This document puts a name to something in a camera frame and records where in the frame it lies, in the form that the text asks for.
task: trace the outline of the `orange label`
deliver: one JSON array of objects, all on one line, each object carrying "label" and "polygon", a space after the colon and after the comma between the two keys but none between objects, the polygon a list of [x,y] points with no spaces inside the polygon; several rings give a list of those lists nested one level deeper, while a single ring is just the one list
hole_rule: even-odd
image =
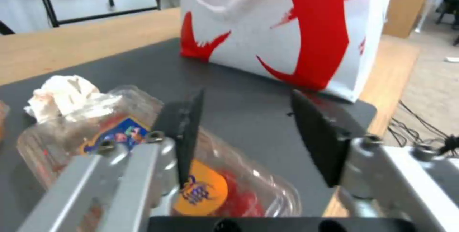
[{"label": "orange label", "polygon": [[193,160],[188,182],[179,193],[174,209],[182,215],[206,216],[225,202],[225,178],[203,163]]}]

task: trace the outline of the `crumpled tissue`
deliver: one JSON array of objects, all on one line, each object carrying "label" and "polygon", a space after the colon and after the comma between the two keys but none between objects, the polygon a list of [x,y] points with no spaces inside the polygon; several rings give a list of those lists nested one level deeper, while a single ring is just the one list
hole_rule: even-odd
[{"label": "crumpled tissue", "polygon": [[78,75],[56,75],[33,91],[24,110],[41,123],[81,109],[88,100],[101,95],[96,86]]}]

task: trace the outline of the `blue label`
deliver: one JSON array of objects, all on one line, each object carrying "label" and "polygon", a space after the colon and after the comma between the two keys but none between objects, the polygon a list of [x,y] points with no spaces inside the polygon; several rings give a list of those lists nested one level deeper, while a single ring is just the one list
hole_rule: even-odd
[{"label": "blue label", "polygon": [[148,132],[144,126],[135,120],[126,118],[98,134],[91,142],[83,144],[81,151],[82,153],[92,152],[105,140],[124,144],[126,148],[132,150],[135,145],[144,142],[143,138]]}]

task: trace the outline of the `black frame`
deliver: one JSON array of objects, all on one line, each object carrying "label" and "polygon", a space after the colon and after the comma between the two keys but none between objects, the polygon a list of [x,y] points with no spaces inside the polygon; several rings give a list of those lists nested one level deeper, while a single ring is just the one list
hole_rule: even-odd
[{"label": "black frame", "polygon": [[136,9],[136,10],[118,11],[116,13],[106,13],[106,14],[86,16],[86,17],[81,17],[81,18],[58,20],[56,17],[56,13],[54,12],[54,8],[51,3],[51,0],[41,0],[41,1],[43,2],[44,8],[46,10],[46,14],[48,15],[49,21],[51,22],[51,25],[53,26],[53,28],[58,28],[60,25],[63,25],[63,24],[77,23],[77,22],[82,22],[82,21],[95,20],[95,19],[101,19],[101,18],[107,18],[107,17],[113,17],[113,16],[120,16],[120,15],[125,15],[125,14],[130,14],[130,13],[140,13],[142,11],[148,11],[148,10],[159,10],[159,7],[156,6],[156,7],[141,8],[141,9]]},{"label": "black frame", "polygon": [[0,34],[2,35],[12,35],[15,34],[9,26],[7,26],[3,21],[0,21]]}]

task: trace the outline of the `printed logo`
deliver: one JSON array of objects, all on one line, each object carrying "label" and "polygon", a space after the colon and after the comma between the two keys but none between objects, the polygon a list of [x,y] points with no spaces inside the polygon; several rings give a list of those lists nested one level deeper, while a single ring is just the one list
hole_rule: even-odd
[{"label": "printed logo", "polygon": [[147,133],[148,129],[133,117],[113,117],[113,120],[109,120],[92,140],[80,146],[80,153],[84,155],[97,150],[100,143],[105,140],[115,141],[132,150],[137,144],[144,142],[143,137]]},{"label": "printed logo", "polygon": [[180,194],[183,199],[188,201],[190,204],[197,205],[204,200],[212,201],[214,199],[210,197],[208,188],[214,189],[212,185],[203,181],[196,181],[196,178],[193,175],[189,175],[188,182],[185,183],[185,186],[180,191]]}]

